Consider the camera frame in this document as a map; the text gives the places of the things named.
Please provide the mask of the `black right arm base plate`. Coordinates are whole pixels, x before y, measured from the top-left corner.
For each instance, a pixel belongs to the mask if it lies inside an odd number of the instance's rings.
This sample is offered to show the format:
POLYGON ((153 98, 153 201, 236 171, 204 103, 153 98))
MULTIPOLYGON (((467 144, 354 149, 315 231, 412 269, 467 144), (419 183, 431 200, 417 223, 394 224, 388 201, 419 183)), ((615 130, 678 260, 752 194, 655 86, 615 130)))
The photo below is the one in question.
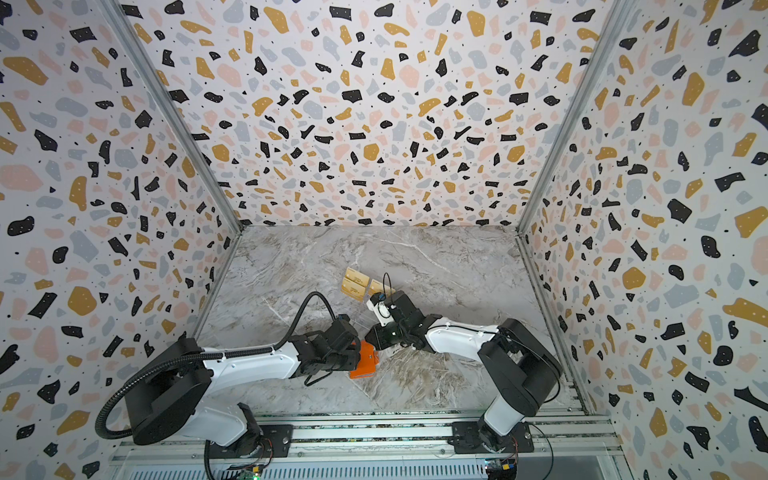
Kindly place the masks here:
POLYGON ((534 444, 529 426, 520 422, 506 435, 499 435, 480 420, 451 424, 447 442, 457 454, 531 453, 534 444))

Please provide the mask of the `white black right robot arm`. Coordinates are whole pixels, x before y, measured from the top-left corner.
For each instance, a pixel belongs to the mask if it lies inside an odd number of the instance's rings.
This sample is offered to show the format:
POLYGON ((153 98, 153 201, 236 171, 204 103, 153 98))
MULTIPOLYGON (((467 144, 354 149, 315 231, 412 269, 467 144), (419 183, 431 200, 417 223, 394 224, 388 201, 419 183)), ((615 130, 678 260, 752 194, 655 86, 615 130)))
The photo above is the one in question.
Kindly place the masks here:
POLYGON ((366 302, 378 323, 365 340, 378 351, 396 344, 480 362, 497 396, 476 422, 477 441, 499 451, 526 417, 536 415, 559 385, 558 360, 517 319, 498 326, 473 326, 445 316, 425 315, 402 291, 373 294, 366 302))

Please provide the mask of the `orange card holder wallet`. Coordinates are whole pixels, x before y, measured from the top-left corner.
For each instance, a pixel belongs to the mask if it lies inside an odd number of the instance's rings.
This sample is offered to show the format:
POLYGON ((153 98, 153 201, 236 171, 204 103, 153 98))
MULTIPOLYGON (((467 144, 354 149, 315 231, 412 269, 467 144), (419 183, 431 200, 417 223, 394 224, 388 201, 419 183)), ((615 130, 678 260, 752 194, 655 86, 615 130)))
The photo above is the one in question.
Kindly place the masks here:
POLYGON ((372 377, 376 373, 379 364, 378 353, 373 345, 362 340, 360 346, 360 361, 357 368, 349 373, 351 379, 372 377))

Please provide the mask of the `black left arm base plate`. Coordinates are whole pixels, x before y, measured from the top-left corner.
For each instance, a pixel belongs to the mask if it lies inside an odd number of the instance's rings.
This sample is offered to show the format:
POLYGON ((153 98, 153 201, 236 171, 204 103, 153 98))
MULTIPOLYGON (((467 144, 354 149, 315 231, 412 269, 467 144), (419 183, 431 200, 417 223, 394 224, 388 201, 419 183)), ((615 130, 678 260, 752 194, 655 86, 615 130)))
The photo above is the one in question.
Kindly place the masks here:
POLYGON ((207 449, 208 458, 249 462, 286 458, 292 443, 294 427, 290 424, 267 424, 260 425, 259 428, 259 433, 246 432, 227 447, 212 443, 207 449))

